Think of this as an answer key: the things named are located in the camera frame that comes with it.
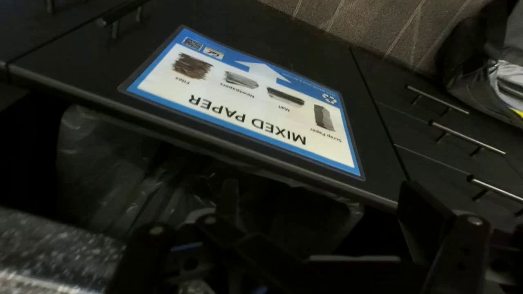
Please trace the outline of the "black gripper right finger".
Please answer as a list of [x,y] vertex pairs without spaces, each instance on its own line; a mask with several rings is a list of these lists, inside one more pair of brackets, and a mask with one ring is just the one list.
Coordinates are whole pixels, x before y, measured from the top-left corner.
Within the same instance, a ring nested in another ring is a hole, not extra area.
[[315,294],[523,294],[521,228],[454,212],[415,181],[400,186],[397,220],[410,261],[314,259]]

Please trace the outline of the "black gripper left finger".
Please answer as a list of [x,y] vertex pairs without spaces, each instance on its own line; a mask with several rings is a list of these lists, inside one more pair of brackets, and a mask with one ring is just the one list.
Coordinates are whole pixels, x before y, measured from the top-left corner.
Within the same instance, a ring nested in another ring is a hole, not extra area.
[[237,223],[239,182],[227,179],[216,212],[181,226],[136,228],[108,294],[306,294],[306,267],[284,248]]

